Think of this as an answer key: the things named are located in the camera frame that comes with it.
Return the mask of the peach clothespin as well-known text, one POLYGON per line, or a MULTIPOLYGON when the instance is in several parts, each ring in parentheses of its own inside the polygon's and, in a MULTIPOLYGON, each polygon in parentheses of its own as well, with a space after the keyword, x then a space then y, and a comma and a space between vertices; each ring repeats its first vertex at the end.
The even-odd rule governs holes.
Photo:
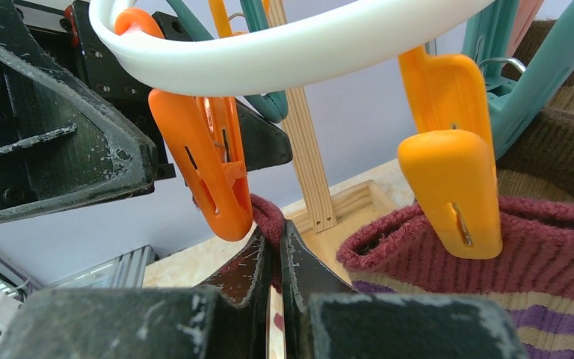
POLYGON ((505 54, 511 56, 529 30, 544 0, 520 0, 505 54))

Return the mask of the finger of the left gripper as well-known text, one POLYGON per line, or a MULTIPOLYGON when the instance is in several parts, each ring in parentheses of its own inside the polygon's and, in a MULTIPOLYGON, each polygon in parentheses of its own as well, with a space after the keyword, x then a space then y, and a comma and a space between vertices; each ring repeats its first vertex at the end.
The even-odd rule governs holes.
MULTIPOLYGON (((193 40, 175 16, 156 11, 152 17, 158 23, 167 40, 193 40)), ((264 120, 260 114, 239 99, 235 103, 247 171, 256 171, 291 162, 293 155, 287 134, 278 126, 264 120)))
POLYGON ((0 1, 0 224, 149 194, 157 154, 0 1))

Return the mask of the purple striped tan sock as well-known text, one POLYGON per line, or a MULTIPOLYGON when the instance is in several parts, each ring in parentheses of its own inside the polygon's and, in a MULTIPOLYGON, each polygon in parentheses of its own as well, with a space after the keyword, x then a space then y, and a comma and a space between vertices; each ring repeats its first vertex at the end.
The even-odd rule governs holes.
POLYGON ((247 244, 206 282, 216 286, 223 303, 213 328, 219 337, 210 358, 270 358, 271 293, 282 292, 280 243, 286 219, 279 207, 253 194, 253 230, 247 244))

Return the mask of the purple striped sock maroon cuff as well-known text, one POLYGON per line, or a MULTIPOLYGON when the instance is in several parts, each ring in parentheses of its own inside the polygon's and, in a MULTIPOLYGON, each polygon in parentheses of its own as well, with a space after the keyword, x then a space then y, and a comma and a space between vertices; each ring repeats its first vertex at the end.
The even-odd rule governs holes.
POLYGON ((574 203, 499 206, 503 248, 490 260, 447 252, 418 205, 360 228, 336 257, 359 291, 479 295, 510 314, 531 358, 574 358, 574 203))

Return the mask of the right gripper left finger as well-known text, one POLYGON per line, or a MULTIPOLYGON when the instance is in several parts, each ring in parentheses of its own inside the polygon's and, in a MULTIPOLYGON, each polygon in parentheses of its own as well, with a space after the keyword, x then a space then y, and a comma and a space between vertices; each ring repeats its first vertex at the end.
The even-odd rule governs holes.
POLYGON ((16 314, 0 358, 264 358, 271 253, 254 231, 191 288, 45 289, 16 314))

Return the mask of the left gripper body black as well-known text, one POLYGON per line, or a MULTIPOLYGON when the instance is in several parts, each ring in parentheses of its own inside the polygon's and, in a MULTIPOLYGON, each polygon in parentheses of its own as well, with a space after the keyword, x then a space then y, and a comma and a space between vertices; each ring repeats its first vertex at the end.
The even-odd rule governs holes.
POLYGON ((99 40, 88 1, 15 1, 34 39, 61 66, 117 108, 157 147, 157 180, 174 178, 164 141, 147 104, 150 88, 132 78, 99 40))

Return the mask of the white round clip hanger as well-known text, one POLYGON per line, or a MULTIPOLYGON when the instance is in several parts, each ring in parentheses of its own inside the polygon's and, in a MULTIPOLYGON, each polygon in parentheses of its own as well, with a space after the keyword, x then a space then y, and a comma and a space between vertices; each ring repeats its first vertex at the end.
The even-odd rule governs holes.
POLYGON ((474 16, 486 1, 355 1, 297 22, 200 42, 114 33, 130 1, 92 1, 90 22, 127 73, 193 96, 243 96, 343 76, 394 58, 474 16))

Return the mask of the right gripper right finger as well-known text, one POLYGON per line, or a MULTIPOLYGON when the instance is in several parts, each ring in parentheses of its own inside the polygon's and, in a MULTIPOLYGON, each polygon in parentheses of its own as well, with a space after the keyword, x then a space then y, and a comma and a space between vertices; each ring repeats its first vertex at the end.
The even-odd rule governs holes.
POLYGON ((280 244, 287 358, 525 358, 509 315, 465 295, 364 294, 309 250, 280 244))

